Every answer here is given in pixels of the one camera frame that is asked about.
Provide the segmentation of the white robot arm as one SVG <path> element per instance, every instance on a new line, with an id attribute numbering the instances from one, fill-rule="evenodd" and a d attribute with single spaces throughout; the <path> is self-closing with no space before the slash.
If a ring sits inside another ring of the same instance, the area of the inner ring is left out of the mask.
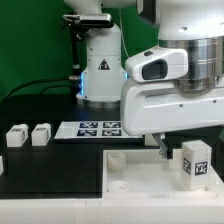
<path id="1" fill-rule="evenodd" d="M 127 134 L 153 135 L 166 155 L 163 133 L 224 125 L 224 0 L 64 1 L 80 15 L 135 2 L 139 16 L 159 27 L 158 45 L 125 64 Z"/>

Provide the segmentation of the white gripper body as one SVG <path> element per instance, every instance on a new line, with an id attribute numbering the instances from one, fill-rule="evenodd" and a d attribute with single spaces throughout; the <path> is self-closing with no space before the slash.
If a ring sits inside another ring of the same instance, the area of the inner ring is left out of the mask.
<path id="1" fill-rule="evenodd" d="M 122 89 L 120 117 L 129 135 L 224 125 L 224 85 L 183 93 L 172 81 L 139 84 L 129 79 Z"/>

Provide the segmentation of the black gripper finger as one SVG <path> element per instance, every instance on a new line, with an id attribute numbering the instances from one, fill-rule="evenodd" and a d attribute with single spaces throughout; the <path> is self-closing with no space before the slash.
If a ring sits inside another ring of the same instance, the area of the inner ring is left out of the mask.
<path id="1" fill-rule="evenodd" d="M 166 136 L 164 133 L 155 133 L 153 135 L 153 138 L 155 139 L 156 143 L 158 144 L 160 148 L 160 155 L 163 159 L 172 159 L 172 150 L 168 148 L 167 144 L 165 143 Z"/>

